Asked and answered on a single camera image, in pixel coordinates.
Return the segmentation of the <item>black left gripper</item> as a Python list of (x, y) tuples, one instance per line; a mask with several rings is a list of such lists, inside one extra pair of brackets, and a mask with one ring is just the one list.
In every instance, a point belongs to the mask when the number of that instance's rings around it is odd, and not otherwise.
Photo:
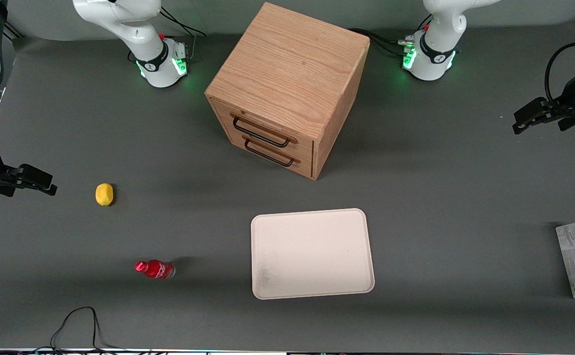
[(549, 90), (549, 74), (551, 65), (544, 73), (544, 90), (546, 99), (537, 97), (514, 113), (515, 123), (512, 129), (515, 135), (523, 133), (537, 124), (558, 122), (560, 131), (566, 131), (575, 126), (575, 76), (570, 79), (557, 98), (553, 98)]

